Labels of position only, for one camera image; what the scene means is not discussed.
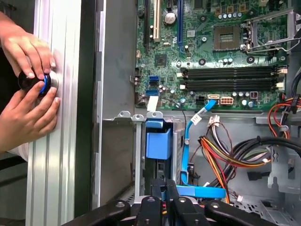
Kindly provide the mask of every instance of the hand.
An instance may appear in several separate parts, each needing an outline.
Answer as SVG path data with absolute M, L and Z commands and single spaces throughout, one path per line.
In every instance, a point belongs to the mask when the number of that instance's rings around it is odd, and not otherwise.
M 33 67 L 37 77 L 43 79 L 44 73 L 49 73 L 50 68 L 55 67 L 55 60 L 47 43 L 21 27 L 15 24 L 5 27 L 0 39 L 4 54 L 16 76 L 23 71 L 29 78 L 34 78 Z
M 53 130 L 60 99 L 51 88 L 33 108 L 44 83 L 40 81 L 27 94 L 18 91 L 0 115 L 0 152 L 39 139 Z

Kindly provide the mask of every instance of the green circuit board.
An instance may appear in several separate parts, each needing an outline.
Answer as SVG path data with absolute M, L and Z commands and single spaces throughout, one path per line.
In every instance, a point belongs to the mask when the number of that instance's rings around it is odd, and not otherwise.
M 160 3 L 160 40 L 150 40 L 146 48 L 145 19 L 149 16 L 147 24 L 153 25 L 155 1 Z M 148 1 L 138 0 L 138 11 L 144 12 L 146 2 Z M 172 2 L 171 12 L 177 15 L 177 1 Z M 136 107 L 145 108 L 144 97 L 150 90 L 155 93 L 157 90 L 161 97 L 158 103 L 159 110 L 178 109 L 178 105 L 166 100 L 173 99 L 183 109 L 194 111 L 199 108 L 196 99 L 199 97 L 208 99 L 208 95 L 218 96 L 218 104 L 215 106 L 217 110 L 266 111 L 279 101 L 279 94 L 284 92 L 285 85 L 280 89 L 263 91 L 254 89 L 236 92 L 212 88 L 192 93 L 181 88 L 183 77 L 179 76 L 181 68 L 286 66 L 288 61 L 284 51 L 277 51 L 268 59 L 267 53 L 250 55 L 241 49 L 241 45 L 244 44 L 244 22 L 254 16 L 272 13 L 269 0 L 184 0 L 182 44 L 177 43 L 178 20 L 174 25 L 164 23 L 168 13 L 166 3 L 167 0 L 149 0 L 149 14 L 145 14 L 143 18 L 139 17 L 137 21 L 136 69 L 139 70 L 139 82 L 135 86 Z M 278 7 L 277 10 L 287 8 L 286 1 L 281 1 Z M 259 23 L 257 32 L 259 43 L 286 38 L 286 16 Z M 217 35 L 220 36 L 220 43 L 216 41 Z M 149 83 L 149 77 L 152 75 L 159 77 L 155 86 Z M 233 102 L 230 105 L 219 104 L 222 97 L 231 97 Z

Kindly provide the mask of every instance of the steel panel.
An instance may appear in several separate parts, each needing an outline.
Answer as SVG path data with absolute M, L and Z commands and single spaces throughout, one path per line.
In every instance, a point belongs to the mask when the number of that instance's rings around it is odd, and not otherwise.
M 81 0 L 36 0 L 34 34 L 54 52 L 62 99 L 55 130 L 29 145 L 26 225 L 73 219 Z

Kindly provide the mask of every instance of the white pci slot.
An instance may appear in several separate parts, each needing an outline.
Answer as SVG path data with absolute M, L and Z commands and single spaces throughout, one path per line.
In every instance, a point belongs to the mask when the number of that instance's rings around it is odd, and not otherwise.
M 161 0 L 154 0 L 154 42 L 160 41 Z

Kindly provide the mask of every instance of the blue sata port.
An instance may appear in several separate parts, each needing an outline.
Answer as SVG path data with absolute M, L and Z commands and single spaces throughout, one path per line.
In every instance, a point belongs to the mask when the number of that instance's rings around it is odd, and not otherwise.
M 151 75 L 149 77 L 149 81 L 159 81 L 159 76 L 153 76 L 153 75 Z
M 159 91 L 157 89 L 149 89 L 149 90 L 145 91 L 145 95 L 147 95 L 147 96 L 158 96 Z

